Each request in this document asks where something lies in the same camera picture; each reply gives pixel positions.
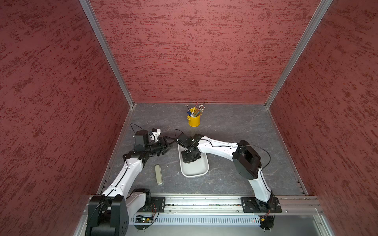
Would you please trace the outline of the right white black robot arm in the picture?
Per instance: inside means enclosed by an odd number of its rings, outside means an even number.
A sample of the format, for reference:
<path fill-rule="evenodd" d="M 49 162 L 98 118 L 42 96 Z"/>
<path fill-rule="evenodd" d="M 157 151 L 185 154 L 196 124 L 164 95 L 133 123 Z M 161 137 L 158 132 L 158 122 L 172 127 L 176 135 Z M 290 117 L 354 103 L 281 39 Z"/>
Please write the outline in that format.
<path fill-rule="evenodd" d="M 192 163 L 201 158 L 203 153 L 220 156 L 232 161 L 239 175 L 247 179 L 254 191 L 258 205 L 269 207 L 273 202 L 273 194 L 263 175 L 260 155 L 247 141 L 228 143 L 196 134 L 194 137 L 180 134 L 177 139 L 184 163 Z"/>

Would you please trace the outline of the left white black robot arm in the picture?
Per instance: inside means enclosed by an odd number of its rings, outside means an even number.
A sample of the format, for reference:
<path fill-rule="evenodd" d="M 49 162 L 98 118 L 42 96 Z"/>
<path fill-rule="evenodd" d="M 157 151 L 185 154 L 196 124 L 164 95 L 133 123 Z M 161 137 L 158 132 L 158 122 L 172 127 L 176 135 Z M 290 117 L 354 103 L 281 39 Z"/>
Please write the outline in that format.
<path fill-rule="evenodd" d="M 136 177 L 149 158 L 164 155 L 175 142 L 167 136 L 156 138 L 154 143 L 149 143 L 148 138 L 135 139 L 133 150 L 123 156 L 125 163 L 116 179 L 102 194 L 94 195 L 89 201 L 85 235 L 126 235 L 130 218 L 151 204 L 148 189 L 129 193 Z"/>

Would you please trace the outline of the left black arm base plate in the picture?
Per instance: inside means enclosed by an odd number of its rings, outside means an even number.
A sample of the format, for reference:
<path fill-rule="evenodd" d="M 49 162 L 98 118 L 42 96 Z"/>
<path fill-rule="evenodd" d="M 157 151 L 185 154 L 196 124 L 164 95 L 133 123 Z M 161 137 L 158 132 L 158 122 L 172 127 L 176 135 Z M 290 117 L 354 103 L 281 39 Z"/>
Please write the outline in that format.
<path fill-rule="evenodd" d="M 164 212 L 165 197 L 151 197 L 146 204 L 138 210 L 140 213 L 158 213 Z"/>

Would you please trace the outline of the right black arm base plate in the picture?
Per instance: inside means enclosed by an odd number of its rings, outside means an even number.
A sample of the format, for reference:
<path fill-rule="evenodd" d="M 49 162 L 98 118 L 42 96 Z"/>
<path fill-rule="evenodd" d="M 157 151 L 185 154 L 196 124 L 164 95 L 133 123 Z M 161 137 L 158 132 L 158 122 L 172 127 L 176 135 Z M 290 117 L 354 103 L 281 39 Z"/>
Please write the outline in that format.
<path fill-rule="evenodd" d="M 260 201 L 255 197 L 242 197 L 241 206 L 243 213 L 282 213 L 278 198 L 273 196 L 268 202 Z"/>

